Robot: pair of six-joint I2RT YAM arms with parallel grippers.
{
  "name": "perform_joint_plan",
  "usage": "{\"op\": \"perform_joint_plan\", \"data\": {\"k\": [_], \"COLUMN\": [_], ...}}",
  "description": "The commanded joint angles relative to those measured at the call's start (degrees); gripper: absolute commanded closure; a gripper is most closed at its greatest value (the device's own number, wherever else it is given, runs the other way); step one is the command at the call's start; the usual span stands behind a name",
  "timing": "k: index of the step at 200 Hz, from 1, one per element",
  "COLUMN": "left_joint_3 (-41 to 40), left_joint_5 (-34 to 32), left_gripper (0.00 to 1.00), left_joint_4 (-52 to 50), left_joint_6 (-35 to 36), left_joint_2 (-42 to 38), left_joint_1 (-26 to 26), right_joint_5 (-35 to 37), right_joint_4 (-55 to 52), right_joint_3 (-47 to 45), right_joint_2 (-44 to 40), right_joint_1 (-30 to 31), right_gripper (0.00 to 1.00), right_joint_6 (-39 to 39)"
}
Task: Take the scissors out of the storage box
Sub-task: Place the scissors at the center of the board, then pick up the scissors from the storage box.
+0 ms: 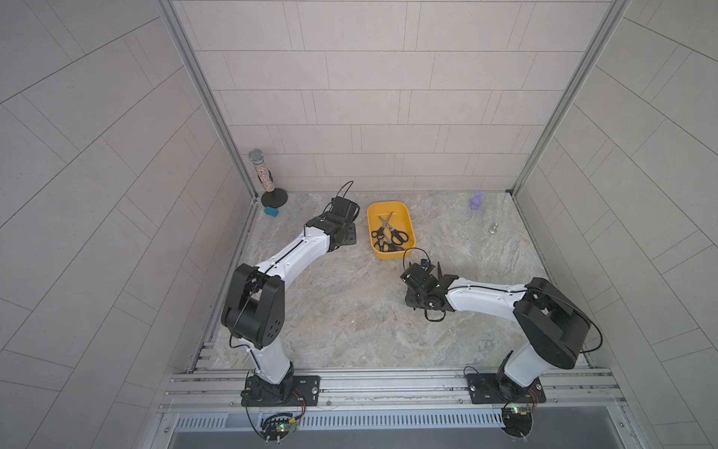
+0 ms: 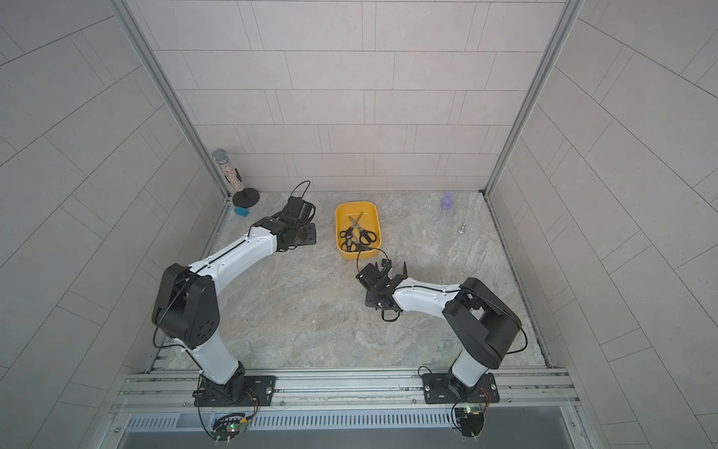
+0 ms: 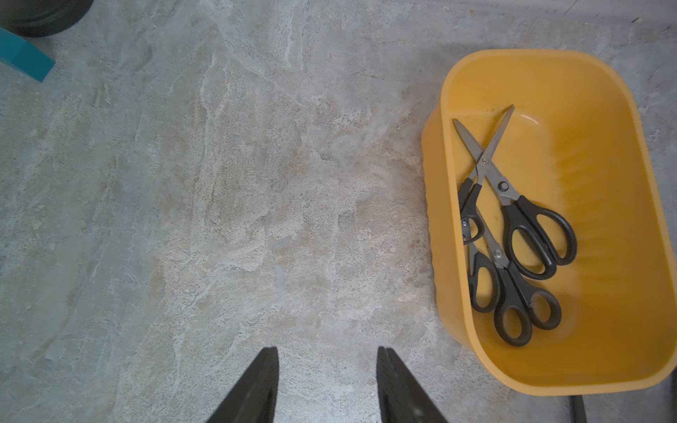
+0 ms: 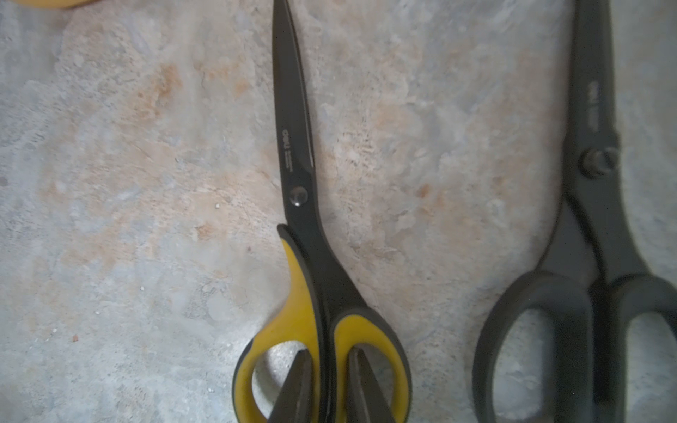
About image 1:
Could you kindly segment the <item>yellow plastic storage box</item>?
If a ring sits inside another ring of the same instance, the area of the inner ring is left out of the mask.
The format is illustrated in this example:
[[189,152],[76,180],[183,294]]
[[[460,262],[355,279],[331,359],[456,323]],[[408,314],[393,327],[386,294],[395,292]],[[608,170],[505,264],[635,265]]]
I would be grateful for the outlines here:
[[379,260],[393,260],[409,254],[416,237],[408,207],[400,201],[383,201],[368,207],[371,249]]

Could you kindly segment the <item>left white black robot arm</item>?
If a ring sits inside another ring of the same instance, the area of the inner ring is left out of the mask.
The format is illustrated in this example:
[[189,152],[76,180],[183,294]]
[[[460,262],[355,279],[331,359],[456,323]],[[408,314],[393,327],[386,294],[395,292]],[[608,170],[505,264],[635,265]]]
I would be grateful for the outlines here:
[[232,347],[249,351],[255,376],[267,387],[284,387],[294,375],[280,343],[287,287],[315,260],[355,238],[359,211],[357,203],[335,196],[274,256],[254,266],[241,264],[233,272],[221,324]]

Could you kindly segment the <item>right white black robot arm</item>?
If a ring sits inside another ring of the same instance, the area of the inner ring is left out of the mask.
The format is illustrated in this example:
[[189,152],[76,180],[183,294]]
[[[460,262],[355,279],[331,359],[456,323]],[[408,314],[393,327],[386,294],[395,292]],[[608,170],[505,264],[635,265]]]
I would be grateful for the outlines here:
[[443,314],[487,314],[516,323],[525,334],[527,344],[510,353],[495,376],[502,394],[526,391],[548,370],[575,367],[594,324],[548,280],[535,277],[528,284],[481,284],[440,270],[428,262],[409,264],[401,274],[409,307]]

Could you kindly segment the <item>silver blade black scissors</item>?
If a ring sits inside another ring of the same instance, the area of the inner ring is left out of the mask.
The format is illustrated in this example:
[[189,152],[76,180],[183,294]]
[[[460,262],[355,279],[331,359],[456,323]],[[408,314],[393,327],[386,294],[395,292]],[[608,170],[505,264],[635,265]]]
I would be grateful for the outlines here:
[[409,234],[405,231],[398,230],[394,228],[390,224],[390,220],[392,218],[392,213],[389,214],[387,218],[381,217],[381,223],[383,224],[384,228],[389,231],[390,233],[390,241],[394,245],[402,245],[404,243],[407,243],[409,241]]

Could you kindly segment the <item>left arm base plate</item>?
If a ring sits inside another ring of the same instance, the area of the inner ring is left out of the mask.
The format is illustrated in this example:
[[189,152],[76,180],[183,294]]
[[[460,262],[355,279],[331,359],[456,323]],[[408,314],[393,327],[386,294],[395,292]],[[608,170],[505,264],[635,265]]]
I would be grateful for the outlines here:
[[243,407],[316,406],[320,391],[319,376],[290,376],[278,385],[252,375],[241,393]]

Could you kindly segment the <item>yellow black handled scissors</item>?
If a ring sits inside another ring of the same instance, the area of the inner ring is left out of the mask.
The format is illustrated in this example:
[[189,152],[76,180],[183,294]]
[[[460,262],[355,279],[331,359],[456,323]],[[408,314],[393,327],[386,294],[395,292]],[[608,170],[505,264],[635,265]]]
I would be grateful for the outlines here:
[[424,319],[430,323],[440,323],[447,316],[447,312],[443,309],[424,309]]

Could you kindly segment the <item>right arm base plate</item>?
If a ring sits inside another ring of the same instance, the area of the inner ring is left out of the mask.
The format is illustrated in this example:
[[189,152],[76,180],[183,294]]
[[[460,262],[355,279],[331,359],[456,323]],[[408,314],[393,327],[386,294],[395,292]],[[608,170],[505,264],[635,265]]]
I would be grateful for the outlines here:
[[470,372],[465,375],[471,403],[495,404],[542,404],[547,398],[540,382],[536,378],[529,387],[521,387],[508,377],[497,379],[494,373]]

